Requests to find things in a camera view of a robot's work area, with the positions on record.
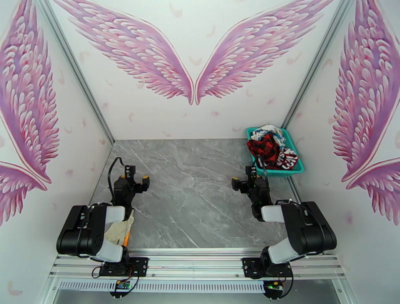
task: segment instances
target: wall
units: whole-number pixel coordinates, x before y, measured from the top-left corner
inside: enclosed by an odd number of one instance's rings
[[[339,4],[49,2],[117,140],[245,138],[280,125]],[[203,69],[212,80],[196,86]]]
[[[67,214],[89,202],[111,148],[43,16],[36,25],[34,12],[26,0],[7,1],[0,10],[2,303],[36,303]],[[22,40],[16,31],[26,33]],[[12,45],[29,55],[13,53]]]
[[[388,160],[400,155],[400,111],[396,110],[399,76],[392,72],[397,73],[400,62],[399,41],[395,36],[400,37],[400,3],[390,0],[357,3],[364,8],[371,5],[376,14],[371,12],[369,19],[358,19],[358,24],[363,20],[371,26],[376,24],[376,32],[381,31],[386,42],[369,40],[372,52],[368,47],[355,52],[360,65],[356,60],[355,66],[347,60],[351,53],[343,57],[343,66],[348,68],[344,68],[346,76],[342,78],[353,81],[344,85],[347,89],[341,96],[348,99],[345,110],[341,111],[336,89],[344,37],[348,35],[349,23],[355,21],[354,5],[288,129],[305,166],[305,173],[295,178],[301,197],[315,200],[335,231],[338,244],[335,252],[357,301],[398,303],[399,166],[396,160]],[[368,10],[358,11],[366,14]],[[356,30],[354,36],[349,36],[350,41],[356,38],[362,45],[362,33],[368,35],[374,30]],[[358,138],[365,139],[362,145],[357,143]],[[348,154],[348,164],[340,154],[351,148],[354,154]]]

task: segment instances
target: pink wing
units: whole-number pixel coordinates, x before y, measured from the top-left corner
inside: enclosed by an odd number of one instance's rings
[[[24,168],[0,161],[0,226],[8,221],[10,216],[16,214],[16,210],[21,213],[23,199],[28,191],[39,188],[47,190],[46,186],[31,172]]]
[[[400,56],[374,0],[358,0],[336,89],[335,154],[347,162],[345,182],[372,160],[399,105]]]
[[[293,1],[234,25],[220,40],[195,85],[196,103],[206,95],[233,93],[297,45],[333,0]]]
[[[379,208],[395,225],[400,222],[400,157],[378,162],[352,180],[347,189],[356,186],[368,191],[374,212]]]
[[[193,83],[173,46],[149,22],[85,0],[54,0],[74,18],[78,32],[146,88],[193,103]]]
[[[27,168],[51,183],[46,163],[57,156],[56,93],[43,31],[32,0],[22,0],[0,49],[1,120]]]

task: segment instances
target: gray marble surface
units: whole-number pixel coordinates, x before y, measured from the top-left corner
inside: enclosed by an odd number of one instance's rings
[[[251,163],[245,139],[117,141],[93,202],[110,201],[107,171],[116,156],[136,165],[137,182],[150,176],[149,190],[132,202],[130,248],[261,248],[286,237],[282,224],[254,219],[248,197],[231,188]],[[123,172],[118,162],[111,181]],[[272,200],[292,198],[285,179],[269,185]]]

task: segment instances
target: white wall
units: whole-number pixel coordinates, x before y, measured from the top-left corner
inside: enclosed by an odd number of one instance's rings
[[[13,0],[1,5],[1,44],[19,3]],[[36,303],[56,257],[56,240],[68,212],[72,205],[89,202],[111,149],[40,13],[37,19],[43,27],[51,58],[59,128],[58,156],[47,164],[46,173],[51,179],[51,183],[44,182],[47,191],[38,188],[29,191],[21,214],[17,211],[8,221],[4,217],[0,226],[1,303]],[[2,123],[0,160],[24,167]]]
[[[391,33],[395,29],[400,37],[400,2],[376,0],[376,3],[382,7]],[[373,211],[372,199],[366,190],[359,186],[346,189],[349,182],[341,182],[347,171],[346,162],[334,154],[335,90],[339,84],[343,38],[348,33],[349,22],[354,20],[355,6],[348,13],[326,54],[323,68],[318,71],[288,128],[305,167],[304,174],[295,179],[302,199],[316,201],[336,233],[335,252],[358,303],[398,303],[400,226],[382,216],[379,210]],[[397,110],[370,165],[400,156],[399,122],[400,111]],[[393,195],[399,204],[399,193],[395,191]]]
[[[316,28],[273,66],[222,99],[204,97],[189,105],[183,96],[166,99],[143,88],[76,31],[71,15],[49,0],[96,101],[118,140],[244,138],[247,127],[280,125],[337,8],[332,0]],[[90,0],[150,22],[168,38],[193,83],[224,34],[241,20],[287,5],[289,0]]]

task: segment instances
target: feather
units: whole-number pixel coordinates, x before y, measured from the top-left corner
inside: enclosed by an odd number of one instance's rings
[[[234,25],[220,40],[195,85],[196,103],[206,95],[222,98],[272,66],[297,45],[332,0],[292,1]]]
[[[21,213],[23,199],[28,191],[39,188],[47,190],[46,186],[30,171],[12,163],[0,161],[0,226],[14,216],[18,210]]]
[[[22,0],[0,49],[0,117],[27,168],[51,183],[57,156],[56,93],[43,31],[32,0]]]
[[[375,0],[357,0],[340,59],[333,125],[335,154],[347,162],[342,181],[372,160],[399,105],[400,55]]]
[[[400,157],[378,162],[365,168],[346,187],[352,189],[359,186],[368,191],[372,198],[372,209],[400,223]]]
[[[70,13],[77,31],[118,68],[167,99],[193,103],[193,82],[163,33],[149,22],[86,0],[54,0]]]

